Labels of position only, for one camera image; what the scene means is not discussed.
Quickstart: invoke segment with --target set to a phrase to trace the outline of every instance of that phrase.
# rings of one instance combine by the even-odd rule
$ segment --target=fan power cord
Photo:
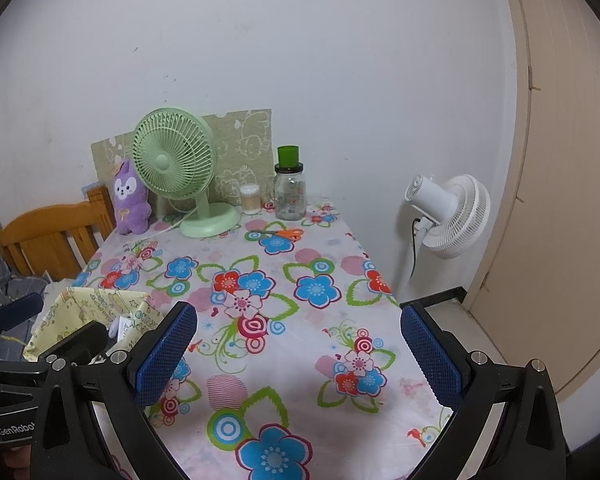
[[[180,220],[178,220],[175,224],[167,227],[166,229],[163,229],[162,231],[158,231],[157,233],[152,234],[151,236],[147,236],[145,238],[138,240],[136,242],[136,244],[141,244],[142,242],[151,240],[152,238],[157,238],[161,234],[165,234],[165,233],[168,233],[169,231],[173,231],[175,228],[179,227],[180,224],[182,224],[182,222],[184,222],[187,218],[189,218],[189,216],[193,215],[193,213],[195,213],[198,210],[198,206],[195,206],[195,208],[193,208],[191,211],[181,211],[180,209],[178,209],[171,203],[171,200],[169,200],[169,204],[171,205],[171,207],[173,207],[179,213],[184,213],[184,216]]]
[[[416,224],[420,223],[419,218],[414,218],[413,222],[411,222],[411,247],[413,247],[413,267],[411,267],[411,275],[410,278],[413,277],[413,273],[416,270]]]

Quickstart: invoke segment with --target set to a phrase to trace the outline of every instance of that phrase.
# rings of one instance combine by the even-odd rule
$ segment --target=wooden door
[[[520,1],[532,85],[526,153],[470,311],[508,363],[542,359],[560,390],[600,351],[600,22],[584,0]]]

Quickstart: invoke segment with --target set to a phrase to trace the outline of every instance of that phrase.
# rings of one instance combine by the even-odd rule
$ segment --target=wooden chair
[[[106,239],[116,225],[107,187],[90,189],[87,196],[79,204],[34,209],[0,227],[4,261],[25,276],[41,276],[47,270],[54,280],[75,278],[82,269],[68,236],[88,262],[98,249],[93,227]]]

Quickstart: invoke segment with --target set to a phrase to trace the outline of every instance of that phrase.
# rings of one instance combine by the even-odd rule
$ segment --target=hand
[[[16,447],[2,454],[5,465],[13,469],[14,480],[29,480],[31,446]]]

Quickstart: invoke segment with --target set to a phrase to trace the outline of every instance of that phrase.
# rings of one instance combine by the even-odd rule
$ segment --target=green desk fan
[[[215,236],[240,221],[230,204],[209,203],[206,188],[216,170],[211,128],[202,119],[176,108],[158,108],[145,115],[134,135],[136,172],[155,194],[168,200],[196,199],[196,208],[180,223],[190,238]]]

